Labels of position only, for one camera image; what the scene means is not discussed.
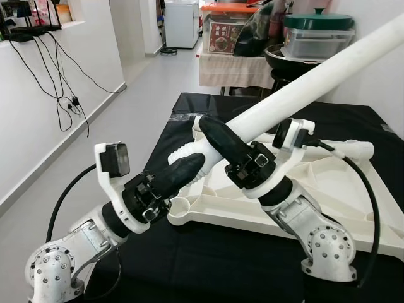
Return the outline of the green lid clear container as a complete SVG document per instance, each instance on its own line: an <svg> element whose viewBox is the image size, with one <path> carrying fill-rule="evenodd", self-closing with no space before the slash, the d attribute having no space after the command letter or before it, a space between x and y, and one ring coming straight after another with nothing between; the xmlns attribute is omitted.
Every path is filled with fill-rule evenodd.
<svg viewBox="0 0 404 303"><path fill-rule="evenodd" d="M309 61L326 60L343 51L355 35L352 16L325 13L323 8L309 14L286 15L283 26L283 55Z"/></svg>

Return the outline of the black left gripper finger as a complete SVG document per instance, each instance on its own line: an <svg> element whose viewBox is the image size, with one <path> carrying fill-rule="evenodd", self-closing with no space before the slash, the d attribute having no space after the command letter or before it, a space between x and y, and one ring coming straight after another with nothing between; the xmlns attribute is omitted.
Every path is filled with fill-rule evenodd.
<svg viewBox="0 0 404 303"><path fill-rule="evenodd" d="M150 181L151 193L157 198L175 196L181 188L188 185L205 164L202 153L193 153L177 159L169 167L158 171Z"/></svg>

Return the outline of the beige striped cloth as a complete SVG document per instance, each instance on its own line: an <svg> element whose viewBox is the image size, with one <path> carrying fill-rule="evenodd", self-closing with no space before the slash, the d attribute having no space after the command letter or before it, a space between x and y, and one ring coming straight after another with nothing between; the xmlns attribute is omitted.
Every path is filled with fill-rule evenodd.
<svg viewBox="0 0 404 303"><path fill-rule="evenodd" d="M269 89L274 83L271 67L264 57L234 57L227 54L198 53L199 85Z"/></svg>

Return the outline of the black bag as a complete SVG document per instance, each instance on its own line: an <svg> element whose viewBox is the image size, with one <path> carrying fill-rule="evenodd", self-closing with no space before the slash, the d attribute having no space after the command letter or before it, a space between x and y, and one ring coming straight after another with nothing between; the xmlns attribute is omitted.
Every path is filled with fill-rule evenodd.
<svg viewBox="0 0 404 303"><path fill-rule="evenodd" d="M234 57L262 57L271 42L277 42L279 16L286 0L263 0L248 18L235 43Z"/></svg>

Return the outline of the black tablecloth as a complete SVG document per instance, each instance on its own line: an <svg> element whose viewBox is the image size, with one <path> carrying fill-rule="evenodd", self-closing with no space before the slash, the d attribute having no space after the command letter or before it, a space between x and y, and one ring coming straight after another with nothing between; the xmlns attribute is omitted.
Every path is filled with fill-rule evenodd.
<svg viewBox="0 0 404 303"><path fill-rule="evenodd" d="M404 141L382 129L370 107L312 103L295 113L322 139L367 141L371 164L396 200L404 200ZM89 303L301 303L305 255L297 241L190 222L160 220L133 234L119 256L101 260L87 286Z"/></svg>

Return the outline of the white chest freezer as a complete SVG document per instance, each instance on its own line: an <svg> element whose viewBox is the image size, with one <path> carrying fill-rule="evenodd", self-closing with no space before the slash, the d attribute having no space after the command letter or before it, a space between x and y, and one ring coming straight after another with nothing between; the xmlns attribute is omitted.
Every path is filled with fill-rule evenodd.
<svg viewBox="0 0 404 303"><path fill-rule="evenodd" d="M165 46L193 49L199 40L199 0L165 0Z"/></svg>

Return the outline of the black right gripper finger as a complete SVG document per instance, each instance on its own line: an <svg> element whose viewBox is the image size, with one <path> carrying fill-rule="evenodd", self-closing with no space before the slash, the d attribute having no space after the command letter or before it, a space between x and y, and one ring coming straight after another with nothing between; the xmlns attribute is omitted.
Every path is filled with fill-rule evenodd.
<svg viewBox="0 0 404 303"><path fill-rule="evenodd" d="M225 123L211 116L199 119L199 129L211 146L234 167L242 167L254 160L251 147Z"/></svg>

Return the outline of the orange lid storage box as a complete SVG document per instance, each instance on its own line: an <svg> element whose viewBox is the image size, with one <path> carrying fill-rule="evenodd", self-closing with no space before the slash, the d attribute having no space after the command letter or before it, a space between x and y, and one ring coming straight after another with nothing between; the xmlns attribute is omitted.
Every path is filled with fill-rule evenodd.
<svg viewBox="0 0 404 303"><path fill-rule="evenodd" d="M200 54L257 57L248 50L242 29L259 6L248 3L208 2L200 6L202 49Z"/></svg>

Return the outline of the black wok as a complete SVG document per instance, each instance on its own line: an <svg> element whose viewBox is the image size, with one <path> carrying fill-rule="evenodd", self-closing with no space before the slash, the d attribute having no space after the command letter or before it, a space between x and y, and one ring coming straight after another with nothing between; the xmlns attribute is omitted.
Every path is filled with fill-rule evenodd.
<svg viewBox="0 0 404 303"><path fill-rule="evenodd" d="M323 61L286 57L281 51L283 44L272 44L264 49L263 55L271 69L298 71L306 73L319 66Z"/></svg>

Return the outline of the white plastic children table top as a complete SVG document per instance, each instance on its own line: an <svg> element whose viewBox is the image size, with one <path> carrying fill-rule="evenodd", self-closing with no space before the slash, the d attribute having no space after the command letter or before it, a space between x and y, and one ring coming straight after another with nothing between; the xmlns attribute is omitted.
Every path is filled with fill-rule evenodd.
<svg viewBox="0 0 404 303"><path fill-rule="evenodd" d="M275 156L278 150L271 145L274 135L263 133L253 141L265 144ZM353 160L340 151L336 157L314 145L314 133L306 144L305 156L285 177L301 187L306 199L344 226L359 251L372 251L374 233L379 231L379 254L403 259L403 213L371 159ZM288 237L262 210L258 199L247 198L226 176L226 164L226 159L221 159L182 188L173 199L168 222L199 222Z"/></svg>

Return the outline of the clear tape patch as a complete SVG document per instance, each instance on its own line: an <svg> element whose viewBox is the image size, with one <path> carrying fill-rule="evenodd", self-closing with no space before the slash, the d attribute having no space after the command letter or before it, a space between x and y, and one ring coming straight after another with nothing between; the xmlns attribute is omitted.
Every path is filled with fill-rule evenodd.
<svg viewBox="0 0 404 303"><path fill-rule="evenodd" d="M193 121L198 116L197 113L188 112L187 110L173 110L169 117L169 121Z"/></svg>

